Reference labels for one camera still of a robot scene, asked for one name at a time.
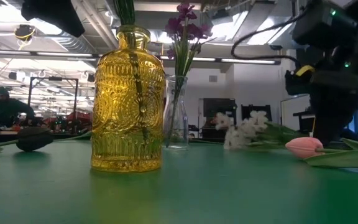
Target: embossed glass pattern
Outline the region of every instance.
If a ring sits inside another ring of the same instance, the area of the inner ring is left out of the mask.
[[[146,52],[150,32],[124,25],[119,49],[102,56],[96,72],[92,168],[142,172],[161,166],[164,71]]]

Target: bottle neck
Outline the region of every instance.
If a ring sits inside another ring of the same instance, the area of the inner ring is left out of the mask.
[[[120,49],[145,50],[148,38],[137,32],[120,32],[118,34]]]

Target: pink tulip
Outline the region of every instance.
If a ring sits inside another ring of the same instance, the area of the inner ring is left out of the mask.
[[[300,159],[324,154],[323,152],[316,152],[316,149],[323,148],[323,144],[319,139],[312,137],[292,139],[286,143],[285,147]]]

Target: ceiling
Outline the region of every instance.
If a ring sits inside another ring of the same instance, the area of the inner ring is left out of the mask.
[[[59,28],[51,26],[42,21],[26,21],[20,12],[23,0],[0,0],[4,4],[0,6],[0,50],[25,50],[36,52],[73,52],[73,53],[97,53],[103,54],[117,47],[115,30],[119,26],[119,21],[115,19],[114,12],[109,11],[106,2],[111,0],[71,0],[80,18],[85,33],[78,39],[62,32]],[[149,29],[152,32],[152,43],[149,50],[152,54],[160,55],[165,53],[169,46],[163,29],[170,17],[177,16],[176,6],[179,0],[137,0],[135,1],[135,16],[137,24]],[[232,43],[240,36],[252,31],[260,30],[277,23],[287,21],[291,14],[290,0],[277,1],[251,1],[246,0],[192,0],[196,5],[196,15],[198,19],[195,24],[206,23],[213,26],[216,39],[208,44],[204,44],[202,52],[198,57],[231,58],[230,49]],[[218,9],[227,8],[232,22],[224,24],[213,24],[216,19],[212,19]],[[21,24],[29,24],[36,27],[34,37],[30,42],[18,40],[13,32]],[[292,47],[290,42],[291,27],[284,30],[274,30],[267,34],[260,34],[253,39],[247,40],[244,45],[238,48],[239,55],[266,55],[276,54],[269,44],[283,45]],[[173,66],[172,62],[165,63],[166,67]],[[194,63],[195,68],[220,68],[227,69],[227,64],[220,63]],[[6,58],[0,57],[0,86],[12,86],[11,94],[15,98],[27,99],[29,88],[29,77],[42,75],[58,76],[63,78],[78,78],[80,96],[78,107],[83,110],[91,110],[93,83],[87,81],[86,77],[95,72],[96,63],[87,61],[67,61],[67,60],[40,60],[29,58]],[[19,72],[26,78],[21,80],[9,79],[9,73]],[[47,87],[58,85],[62,87],[59,93],[47,91]],[[34,100],[32,105],[37,108],[72,108],[73,107],[73,82],[50,82],[44,80],[44,85],[35,87],[32,94]]]

